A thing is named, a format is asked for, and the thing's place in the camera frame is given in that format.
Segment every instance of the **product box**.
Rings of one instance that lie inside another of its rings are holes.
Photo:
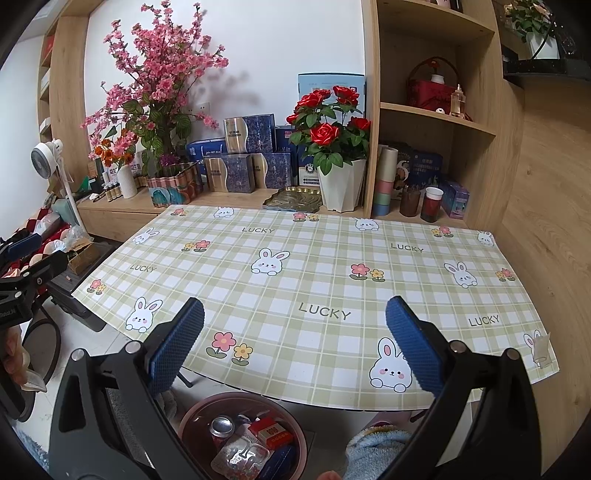
[[[442,180],[439,188],[443,190],[442,206],[449,218],[463,219],[470,192],[451,180]]]
[[[252,193],[255,178],[252,158],[247,154],[206,157],[207,183],[212,192]]]
[[[226,118],[228,153],[273,153],[275,151],[275,115]]]
[[[252,169],[258,189],[282,189],[293,185],[291,153],[253,153]]]
[[[279,153],[290,153],[292,185],[298,185],[297,145],[290,143],[291,134],[295,128],[292,125],[275,127],[275,150]]]
[[[362,115],[365,115],[365,75],[355,73],[300,73],[298,75],[298,88],[300,99],[314,90],[328,89],[333,92],[332,97],[325,103],[335,103],[336,95],[333,87],[349,87],[359,94],[359,106]]]
[[[408,176],[408,186],[413,190],[439,185],[443,157],[438,153],[414,151]]]
[[[224,138],[214,138],[212,140],[199,140],[187,145],[189,159],[197,164],[197,169],[202,177],[207,177],[207,171],[203,164],[205,157],[216,157],[227,153],[226,140]]]

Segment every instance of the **table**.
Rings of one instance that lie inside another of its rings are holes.
[[[518,349],[532,382],[558,372],[551,346],[549,365],[532,360],[545,329],[493,236],[466,229],[171,206],[73,295],[139,340],[197,297],[206,324],[185,367],[321,407],[431,404],[385,325],[394,295],[473,351]]]

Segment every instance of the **stacked cups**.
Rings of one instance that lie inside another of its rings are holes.
[[[396,166],[398,164],[398,150],[383,146],[378,158],[378,168],[375,173],[373,216],[390,213],[392,189],[396,180]]]

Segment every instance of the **small bottle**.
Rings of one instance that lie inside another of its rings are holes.
[[[462,92],[462,87],[459,84],[457,90],[452,93],[452,108],[449,114],[458,118],[466,118],[466,95]]]

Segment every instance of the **gold tray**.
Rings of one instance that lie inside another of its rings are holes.
[[[321,206],[320,189],[306,187],[285,187],[271,195],[262,205],[266,210],[303,213],[316,213]]]

